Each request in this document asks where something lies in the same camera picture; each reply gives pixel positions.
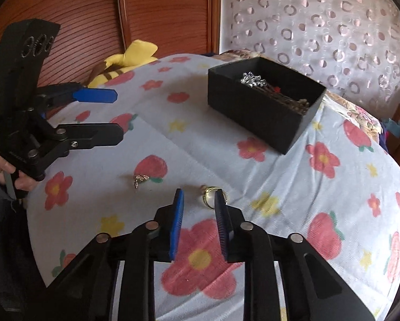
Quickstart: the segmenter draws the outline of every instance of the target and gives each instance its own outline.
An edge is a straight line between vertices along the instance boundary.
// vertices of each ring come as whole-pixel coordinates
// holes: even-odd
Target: blue gripper pad
[[[224,194],[222,189],[215,192],[215,216],[218,224],[219,242],[221,244],[221,252],[224,259],[228,260],[229,243],[234,238],[233,224],[228,212],[228,207],[225,204]]]
[[[184,191],[180,188],[176,190],[173,200],[173,222],[171,227],[171,246],[169,257],[172,261],[175,260],[178,251],[179,235],[182,227],[182,216],[184,214]]]
[[[83,88],[75,91],[72,97],[79,102],[103,102],[112,104],[117,100],[118,94],[113,89]]]

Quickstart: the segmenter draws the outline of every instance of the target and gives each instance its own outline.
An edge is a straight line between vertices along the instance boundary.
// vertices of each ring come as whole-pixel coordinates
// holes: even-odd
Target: yellow plush toy
[[[93,68],[88,79],[88,87],[96,88],[118,75],[157,60],[157,58],[153,57],[157,49],[157,45],[151,42],[134,40],[124,54],[111,55],[103,63]],[[120,68],[105,74],[102,73],[111,66]]]

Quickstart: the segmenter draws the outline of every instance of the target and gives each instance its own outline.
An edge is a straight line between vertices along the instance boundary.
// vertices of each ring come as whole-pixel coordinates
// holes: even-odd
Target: jewelry
[[[252,87],[267,87],[269,84],[261,76],[255,76],[252,72],[244,72],[240,83],[246,84]]]
[[[215,187],[215,186],[206,186],[205,184],[202,185],[202,186],[200,187],[200,190],[201,190],[202,193],[203,193],[203,197],[202,197],[202,198],[203,198],[203,203],[204,203],[209,209],[214,210],[215,207],[211,207],[211,206],[209,205],[209,203],[207,202],[207,195],[208,195],[210,192],[217,191],[218,189],[222,189],[222,188],[220,188],[220,187]],[[222,190],[222,193],[223,193],[223,195],[224,195],[225,205],[227,205],[227,203],[228,203],[227,194],[224,192],[224,190]]]
[[[149,176],[137,174],[137,175],[133,175],[133,179],[134,179],[134,182],[133,182],[134,188],[137,189],[139,184],[141,184],[143,182],[147,182],[149,180]]]
[[[310,104],[306,99],[296,101],[291,97],[283,95],[280,87],[271,86],[265,79],[262,79],[261,76],[255,76],[252,72],[244,72],[243,77],[240,79],[240,83],[255,88],[257,91],[260,91],[266,96],[284,104],[301,115],[304,115],[310,107]]]

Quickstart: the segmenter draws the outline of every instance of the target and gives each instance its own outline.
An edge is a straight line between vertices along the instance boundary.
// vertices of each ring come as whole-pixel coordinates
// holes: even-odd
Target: small charm
[[[207,196],[208,196],[208,194],[209,194],[210,192],[217,191],[218,189],[222,189],[222,188],[220,188],[220,187],[215,187],[215,186],[206,186],[205,184],[202,185],[202,186],[200,187],[200,191],[203,193],[203,196],[202,196],[202,198],[203,198],[203,203],[204,203],[204,205],[206,205],[209,209],[214,210],[215,207],[214,207],[214,206],[212,207],[212,206],[209,205],[209,203],[207,202]],[[224,190],[222,190],[222,193],[224,194],[225,205],[227,205],[227,204],[228,204],[227,194],[224,192]]]
[[[134,182],[133,182],[134,189],[137,189],[139,184],[149,180],[149,176],[148,175],[137,174],[137,175],[133,175],[133,179],[134,179]]]

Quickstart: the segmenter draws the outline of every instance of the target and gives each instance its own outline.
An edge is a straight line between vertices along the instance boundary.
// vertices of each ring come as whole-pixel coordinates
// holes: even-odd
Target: bedspread
[[[242,320],[243,266],[221,256],[214,212],[201,200],[206,184],[268,233],[302,233],[383,320],[400,282],[399,166],[325,104],[288,154],[278,154],[208,107],[207,71],[222,63],[166,57],[109,81],[115,103],[74,102],[51,118],[115,122],[124,140],[71,151],[30,193],[29,233],[44,281],[97,233],[122,235],[152,219],[181,187],[178,254],[155,265],[157,320]],[[137,190],[134,174],[149,176]]]

